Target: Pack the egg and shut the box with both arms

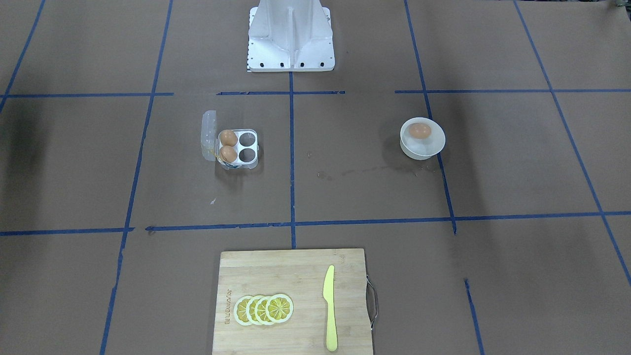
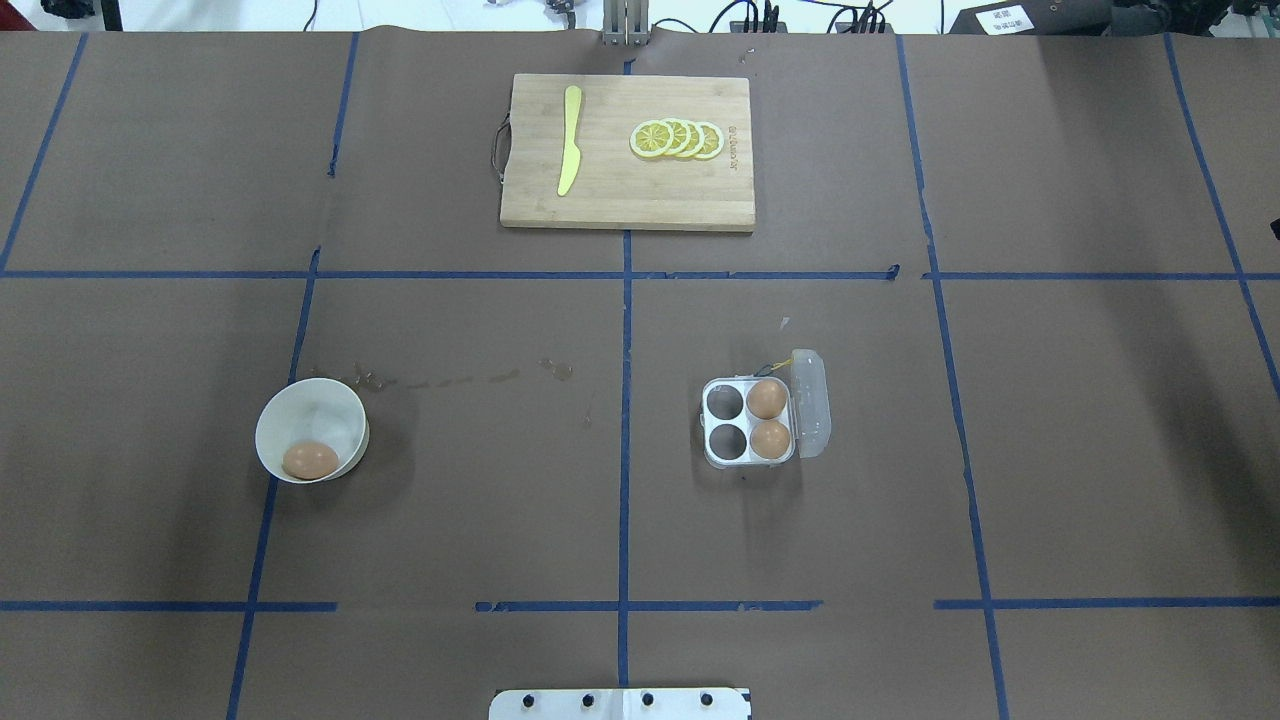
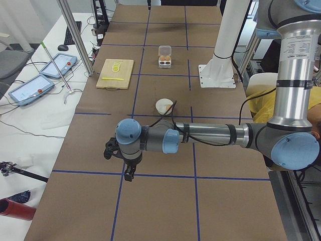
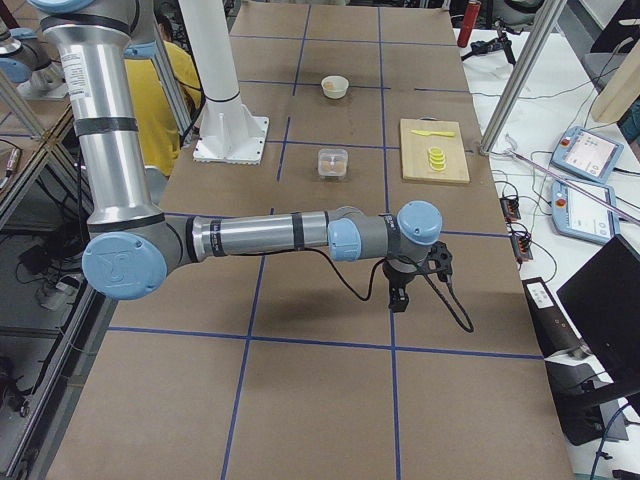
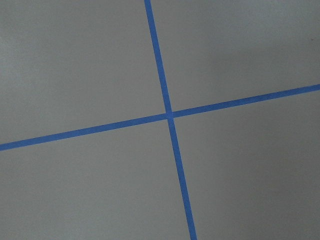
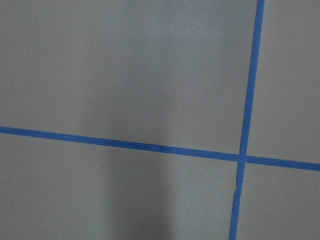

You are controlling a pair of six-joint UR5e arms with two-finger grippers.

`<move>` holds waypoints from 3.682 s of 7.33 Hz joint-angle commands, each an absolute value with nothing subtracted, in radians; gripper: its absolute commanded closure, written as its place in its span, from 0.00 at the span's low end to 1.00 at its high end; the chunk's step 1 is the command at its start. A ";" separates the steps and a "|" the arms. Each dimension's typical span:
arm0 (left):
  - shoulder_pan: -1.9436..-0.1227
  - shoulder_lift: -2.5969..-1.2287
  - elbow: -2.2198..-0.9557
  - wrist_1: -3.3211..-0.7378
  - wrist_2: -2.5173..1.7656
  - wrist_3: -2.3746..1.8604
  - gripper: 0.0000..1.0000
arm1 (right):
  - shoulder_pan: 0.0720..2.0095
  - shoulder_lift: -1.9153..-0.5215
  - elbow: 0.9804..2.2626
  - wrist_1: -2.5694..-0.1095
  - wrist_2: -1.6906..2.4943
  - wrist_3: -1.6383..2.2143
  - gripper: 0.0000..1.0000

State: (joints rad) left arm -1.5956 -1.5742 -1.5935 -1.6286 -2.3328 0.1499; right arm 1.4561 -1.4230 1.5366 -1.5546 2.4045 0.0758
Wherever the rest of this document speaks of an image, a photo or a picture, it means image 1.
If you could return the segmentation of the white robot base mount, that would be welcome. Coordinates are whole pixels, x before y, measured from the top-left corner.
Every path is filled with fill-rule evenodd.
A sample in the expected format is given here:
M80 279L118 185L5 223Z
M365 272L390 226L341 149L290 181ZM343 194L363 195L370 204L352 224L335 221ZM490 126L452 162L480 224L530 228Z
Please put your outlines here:
M334 70L331 13L319 0L261 0L248 19L249 72Z

